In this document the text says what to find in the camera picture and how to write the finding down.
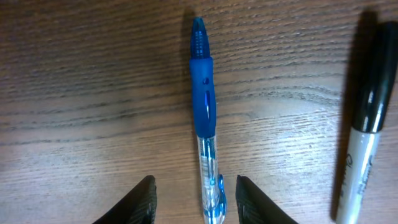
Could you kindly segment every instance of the blue mechanical pencil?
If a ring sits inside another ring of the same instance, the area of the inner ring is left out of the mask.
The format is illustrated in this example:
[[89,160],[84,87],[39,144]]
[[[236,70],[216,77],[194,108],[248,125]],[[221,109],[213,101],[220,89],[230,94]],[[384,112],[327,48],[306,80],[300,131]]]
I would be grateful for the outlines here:
[[218,175],[216,95],[213,59],[202,18],[193,20],[191,35],[192,106],[198,138],[203,216],[206,224],[220,224],[226,213],[223,176]]

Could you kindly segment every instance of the wood grain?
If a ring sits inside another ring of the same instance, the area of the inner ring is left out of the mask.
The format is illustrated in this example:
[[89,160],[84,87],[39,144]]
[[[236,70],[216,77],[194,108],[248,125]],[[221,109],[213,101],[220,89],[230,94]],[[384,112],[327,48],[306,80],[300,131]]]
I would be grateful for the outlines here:
[[[187,67],[195,15],[215,61],[226,223],[238,223],[238,174],[299,223],[332,223],[367,7],[398,20],[395,0],[1,1],[0,223],[92,223],[149,174],[156,223],[203,223]],[[395,88],[360,223],[396,223],[397,135]]]

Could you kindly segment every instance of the marker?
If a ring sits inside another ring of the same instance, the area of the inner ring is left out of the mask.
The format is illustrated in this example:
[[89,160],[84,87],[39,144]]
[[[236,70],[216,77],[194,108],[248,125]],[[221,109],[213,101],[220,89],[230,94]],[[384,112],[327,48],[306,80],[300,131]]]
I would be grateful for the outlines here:
[[202,18],[195,18],[191,34],[193,122],[198,139],[203,216],[206,224],[221,224],[226,214],[223,176],[218,175],[216,94],[213,59]]
[[377,28],[349,135],[337,224],[355,224],[377,151],[398,63],[398,23]]

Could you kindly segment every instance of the black marker cap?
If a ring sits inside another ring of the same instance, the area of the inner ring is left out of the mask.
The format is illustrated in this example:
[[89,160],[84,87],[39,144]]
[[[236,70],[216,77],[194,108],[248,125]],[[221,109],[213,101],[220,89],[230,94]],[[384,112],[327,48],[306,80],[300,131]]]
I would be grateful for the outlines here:
[[398,22],[378,25],[368,62],[364,65],[354,111],[353,128],[364,133],[379,132],[384,123],[398,64]]

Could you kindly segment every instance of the black marker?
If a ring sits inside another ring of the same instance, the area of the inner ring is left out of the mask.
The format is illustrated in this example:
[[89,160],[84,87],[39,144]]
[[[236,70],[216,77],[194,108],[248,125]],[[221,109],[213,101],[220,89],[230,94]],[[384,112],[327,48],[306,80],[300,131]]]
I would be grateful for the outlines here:
[[398,22],[379,25],[354,112],[337,224],[355,224],[377,151],[398,63]]

